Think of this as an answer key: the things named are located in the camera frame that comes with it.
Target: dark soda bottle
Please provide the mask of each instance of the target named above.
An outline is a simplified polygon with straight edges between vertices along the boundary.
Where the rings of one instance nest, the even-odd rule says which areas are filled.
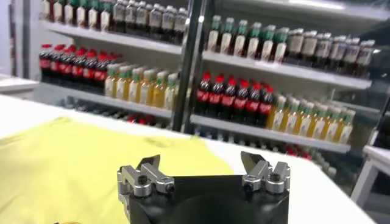
[[[236,98],[234,100],[233,105],[233,118],[232,120],[235,122],[242,122],[244,120],[245,115],[245,106],[248,97],[248,87],[249,83],[247,80],[242,80],[239,89],[236,94]]]
[[[260,84],[253,83],[251,91],[246,102],[245,123],[249,125],[256,125],[258,117],[258,107],[260,104]]]
[[[208,102],[208,96],[210,94],[210,73],[206,72],[203,75],[202,81],[200,81],[200,84],[198,86],[197,92],[196,92],[196,105],[195,105],[195,113],[197,114],[205,114],[207,110],[207,102]]]
[[[51,77],[51,44],[42,44],[42,50],[39,53],[39,67],[41,68],[42,81],[47,82]]]
[[[207,115],[218,117],[221,109],[221,100],[224,92],[224,75],[217,76],[214,85],[211,87],[210,96],[208,98]]]
[[[259,116],[258,116],[258,125],[260,127],[265,127],[267,124],[267,119],[271,113],[272,104],[274,103],[274,89],[271,86],[267,87],[265,94],[261,96],[261,102],[259,105]]]

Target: plastic bottle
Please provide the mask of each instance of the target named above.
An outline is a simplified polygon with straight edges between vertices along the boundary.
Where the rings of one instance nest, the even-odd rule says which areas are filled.
[[[168,86],[165,89],[164,95],[164,109],[166,110],[173,110],[175,103],[176,80],[177,73],[173,73],[168,76]]]
[[[219,32],[221,30],[221,16],[213,16],[213,23],[211,24],[211,30],[208,33],[207,50],[211,52],[219,52]]]
[[[280,125],[282,124],[284,107],[286,103],[286,98],[284,96],[278,96],[276,108],[268,116],[267,129],[279,131]]]
[[[220,52],[222,54],[230,54],[232,51],[233,26],[234,26],[234,19],[227,18],[225,22],[225,29],[223,31],[222,39],[221,39]]]
[[[234,41],[234,51],[233,51],[233,55],[235,56],[243,57],[246,55],[246,49],[244,49],[244,45],[245,45],[245,39],[247,35],[247,25],[248,25],[248,21],[246,20],[241,20],[238,23],[238,31]]]

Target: shelf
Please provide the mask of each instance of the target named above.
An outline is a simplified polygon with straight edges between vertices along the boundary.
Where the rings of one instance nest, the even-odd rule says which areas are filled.
[[[241,68],[254,69],[257,71],[268,72],[275,75],[283,75],[286,77],[294,77],[297,79],[306,79],[315,82],[328,83],[330,85],[342,86],[351,89],[366,89],[370,87],[372,83],[370,80],[345,77],[301,66],[268,63],[214,52],[205,51],[203,52],[202,56],[205,61],[212,61],[224,65],[232,65]]]
[[[143,37],[135,37],[126,34],[115,34],[115,33],[106,33],[100,31],[94,31],[89,29],[84,29],[80,27],[74,27],[69,25],[63,25],[58,23],[50,23],[47,21],[42,21],[42,25],[45,29],[57,32],[63,35],[71,37],[82,37],[92,40],[99,40],[109,43],[121,44],[125,46],[132,46],[140,49],[147,49],[158,52],[165,52],[167,54],[180,55],[182,52],[182,47],[158,42],[154,40],[148,40]]]
[[[45,89],[47,89],[48,92],[61,93],[63,95],[75,97],[77,99],[87,100],[90,102],[100,103],[103,105],[118,107],[118,108],[136,111],[136,112],[145,113],[145,114],[150,114],[150,115],[157,116],[157,117],[171,118],[171,114],[172,114],[172,112],[169,110],[150,107],[147,105],[143,105],[143,104],[139,104],[139,103],[132,103],[129,101],[123,101],[123,100],[119,100],[119,99],[114,99],[111,97],[101,96],[98,94],[87,93],[87,92],[76,90],[76,89],[64,88],[61,86],[47,84],[47,83],[40,83],[40,85],[42,87],[44,87]]]
[[[190,120],[193,124],[203,125],[206,127],[218,128],[226,131],[232,131],[235,133],[241,133],[266,139],[273,139],[292,144],[305,145],[331,152],[347,153],[350,150],[350,145],[337,144],[313,138],[306,138],[278,131],[270,131],[263,128],[222,121],[219,119],[213,119],[199,115],[191,115]]]

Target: cola bottle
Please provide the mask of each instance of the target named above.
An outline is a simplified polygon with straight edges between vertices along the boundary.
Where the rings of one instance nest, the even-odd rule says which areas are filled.
[[[242,80],[236,94],[233,104],[233,121],[242,122],[244,119],[245,105],[248,97],[249,83],[247,80]]]
[[[208,96],[210,94],[210,73],[206,72],[203,75],[202,81],[200,81],[200,84],[198,86],[197,92],[196,92],[196,105],[195,105],[195,113],[197,114],[205,114],[207,110],[207,100]]]
[[[261,102],[259,105],[258,125],[265,127],[267,119],[271,113],[272,104],[274,103],[274,89],[271,86],[267,87],[267,91],[261,96]]]
[[[224,95],[221,102],[222,119],[230,121],[233,113],[233,102],[236,98],[236,80],[233,77],[229,78],[229,82],[225,87]]]
[[[260,84],[254,82],[246,102],[245,123],[256,125],[258,107],[260,104]]]
[[[211,87],[210,96],[208,98],[207,115],[218,117],[221,109],[221,99],[224,91],[224,75],[217,76],[214,85]]]

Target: bottle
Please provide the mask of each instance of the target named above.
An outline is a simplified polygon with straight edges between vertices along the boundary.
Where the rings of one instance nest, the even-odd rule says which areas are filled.
[[[101,3],[100,0],[91,1],[91,9],[88,11],[88,24],[91,30],[100,30]]]
[[[221,100],[224,91],[224,75],[217,76],[214,85],[211,86],[210,96],[208,98],[207,115],[218,117]]]
[[[65,22],[65,0],[56,0],[54,5],[54,22],[64,23]]]
[[[241,20],[238,24],[238,31],[237,31],[237,36],[235,38],[234,51],[233,51],[234,56],[239,56],[239,57],[245,56],[244,44],[247,35],[247,25],[248,25],[248,21],[246,20]]]
[[[321,139],[324,139],[325,141],[332,141],[335,138],[336,131],[339,126],[338,119],[340,112],[340,108],[332,108],[330,118],[325,123],[324,129],[322,130]]]
[[[112,98],[116,98],[117,84],[118,84],[118,71],[121,64],[109,64],[107,65],[108,77],[104,82],[104,95]]]
[[[164,95],[164,109],[173,110],[175,103],[177,73],[168,76],[168,87],[165,89]]]
[[[83,83],[83,74],[84,74],[84,63],[85,63],[85,53],[87,50],[85,48],[80,48],[77,51],[76,56],[73,59],[72,67],[72,80],[75,83]]]
[[[258,107],[260,105],[260,84],[253,83],[252,89],[248,95],[246,102],[245,123],[249,125],[256,125],[258,118]]]
[[[303,37],[305,38],[302,46],[302,60],[308,66],[313,64],[313,55],[317,46],[317,31],[307,31],[303,33]]]
[[[314,66],[316,68],[325,69],[327,65],[327,58],[329,56],[331,40],[330,33],[317,34],[317,47],[314,53]]]
[[[161,28],[163,29],[163,40],[171,42],[173,37],[173,28],[175,23],[176,11],[173,6],[169,5],[166,7],[163,13],[163,23]]]
[[[360,50],[359,41],[359,38],[352,38],[350,44],[347,46],[346,54],[342,59],[344,62],[342,73],[344,74],[355,75],[355,63]]]
[[[39,53],[39,67],[42,73],[42,81],[44,82],[52,76],[50,70],[51,47],[51,44],[42,44],[42,50]]]
[[[145,105],[152,105],[153,86],[152,77],[153,70],[144,71],[143,81],[141,82],[141,98],[140,103]]]
[[[299,107],[299,101],[293,99],[289,106],[288,113],[286,111],[285,114],[283,115],[282,124],[280,125],[281,132],[285,132],[289,134],[293,133],[295,123],[298,117],[298,112],[297,112],[298,107]]]
[[[208,34],[207,50],[211,52],[218,52],[219,31],[221,30],[221,16],[213,16],[213,23],[211,25],[210,33]]]
[[[273,39],[275,34],[275,26],[268,25],[264,29],[263,38],[261,40],[262,48],[261,48],[261,57],[260,59],[263,61],[269,61],[271,57],[272,46],[274,45]]]
[[[221,102],[221,115],[222,119],[230,121],[233,113],[233,102],[236,96],[236,80],[233,77],[229,78],[229,82],[225,88]]]
[[[271,50],[271,61],[275,61],[277,63],[283,62],[283,59],[286,55],[287,48],[287,36],[289,29],[287,27],[280,28],[278,32],[274,35],[274,44],[272,45]]]
[[[187,17],[188,17],[187,10],[185,10],[185,8],[179,8],[179,12],[175,17],[175,26],[174,26],[175,44],[181,45],[181,43],[183,42],[184,32],[186,29],[185,21],[187,20]]]
[[[83,72],[83,80],[84,84],[93,86],[94,85],[94,75],[96,69],[96,51],[91,49],[87,54],[87,59],[84,63],[84,72]]]
[[[271,113],[272,104],[274,103],[273,96],[274,89],[270,86],[267,86],[267,90],[264,94],[261,95],[258,115],[258,125],[260,127],[266,127],[267,119]]]
[[[125,31],[125,15],[126,15],[126,6],[128,5],[127,1],[118,0],[113,7],[113,30],[118,33],[124,33]]]
[[[242,122],[244,120],[245,106],[248,97],[248,81],[241,80],[237,95],[233,103],[233,117],[232,120],[235,122]]]
[[[132,81],[129,85],[129,101],[139,103],[141,97],[141,74],[143,68],[135,68],[132,71]]]
[[[375,44],[375,40],[363,41],[360,46],[360,53],[356,60],[356,73],[358,77],[367,76],[368,66],[370,65],[372,53],[374,49],[372,48]]]
[[[303,46],[303,40],[304,37],[302,28],[291,32],[287,44],[288,58],[294,61],[299,61],[301,59],[300,53]]]
[[[234,19],[233,18],[227,18],[225,22],[225,29],[222,34],[221,39],[221,53],[222,54],[230,54],[231,48],[232,48],[232,38],[233,38],[233,25],[234,25]]]
[[[68,25],[77,25],[77,8],[79,8],[79,0],[69,0],[65,6],[65,23]]]
[[[154,4],[149,16],[149,26],[151,27],[151,37],[155,40],[161,39],[161,23],[163,19],[163,13],[160,11],[160,5]]]
[[[113,30],[113,3],[111,1],[103,2],[103,11],[101,13],[100,21],[102,32]]]
[[[147,31],[147,10],[146,10],[146,2],[141,1],[138,4],[138,8],[136,10],[136,32],[139,35],[144,35]]]
[[[254,23],[249,34],[247,58],[257,59],[261,23]]]
[[[89,20],[88,11],[90,10],[90,4],[88,0],[80,0],[80,7],[77,8],[77,25],[79,27],[88,28]]]
[[[332,71],[339,72],[339,68],[342,67],[342,59],[344,58],[344,54],[346,53],[347,43],[346,36],[334,37],[333,43],[331,46],[330,54],[329,54],[329,69]]]
[[[197,114],[205,114],[207,111],[207,102],[208,97],[210,95],[210,73],[205,72],[203,75],[203,79],[200,81],[197,92],[196,92],[196,105],[195,105],[195,113]]]
[[[299,124],[297,123],[294,127],[294,134],[300,136],[307,136],[309,127],[311,124],[311,112],[313,111],[314,103],[308,102],[305,105],[305,111],[303,116],[300,118]]]
[[[137,8],[138,3],[134,0],[130,0],[126,7],[125,24],[126,33],[133,34],[137,28]]]
[[[284,107],[286,103],[286,98],[284,96],[278,96],[276,109],[268,116],[267,120],[267,129],[273,131],[279,131],[280,125],[282,124],[282,119],[284,115]]]
[[[335,138],[333,140],[334,142],[338,142],[340,144],[349,143],[349,137],[353,129],[352,121],[355,114],[355,111],[347,110],[343,122],[339,124]]]
[[[157,73],[157,84],[154,86],[152,98],[153,107],[163,108],[164,106],[166,89],[165,79],[167,75],[167,71]]]

